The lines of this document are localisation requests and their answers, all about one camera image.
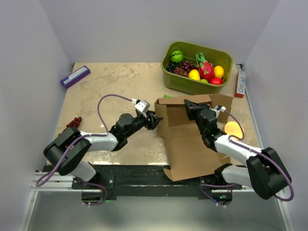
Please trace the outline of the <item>brown cardboard box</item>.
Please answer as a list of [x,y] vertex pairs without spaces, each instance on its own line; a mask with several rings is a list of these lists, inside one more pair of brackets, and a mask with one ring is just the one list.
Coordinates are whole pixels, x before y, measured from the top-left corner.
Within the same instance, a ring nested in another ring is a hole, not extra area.
[[157,132],[164,140],[170,168],[164,169],[172,181],[211,175],[224,164],[231,162],[225,154],[208,149],[194,121],[185,111],[184,100],[208,103],[211,107],[222,105],[231,110],[233,98],[223,94],[185,95],[159,98],[154,103],[155,114],[162,117]]

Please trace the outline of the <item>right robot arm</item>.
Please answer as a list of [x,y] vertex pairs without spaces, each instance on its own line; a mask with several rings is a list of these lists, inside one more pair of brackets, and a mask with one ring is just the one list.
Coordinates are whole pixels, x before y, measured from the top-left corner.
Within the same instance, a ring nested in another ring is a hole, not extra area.
[[219,114],[230,113],[226,107],[217,105],[211,108],[208,104],[194,103],[187,99],[184,105],[188,119],[196,122],[204,145],[241,163],[241,166],[227,164],[217,169],[214,183],[218,188],[248,186],[259,197],[268,200],[289,187],[289,198],[281,200],[288,202],[294,198],[291,176],[275,149],[260,149],[244,144],[243,137],[228,135],[218,128]]

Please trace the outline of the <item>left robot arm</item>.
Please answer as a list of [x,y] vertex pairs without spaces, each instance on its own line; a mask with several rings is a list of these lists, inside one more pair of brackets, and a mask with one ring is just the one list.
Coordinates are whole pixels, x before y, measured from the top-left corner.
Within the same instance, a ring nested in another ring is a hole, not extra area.
[[85,154],[95,151],[118,151],[128,143],[128,138],[141,128],[154,130],[163,120],[162,117],[156,116],[154,111],[148,111],[144,115],[140,112],[136,114],[136,117],[122,114],[107,133],[87,133],[76,127],[66,128],[44,149],[43,154],[53,169],[41,177],[36,185],[46,183],[58,172],[61,176],[70,174],[82,179],[83,184],[89,189],[96,188],[100,183],[100,177],[91,164],[82,161]]

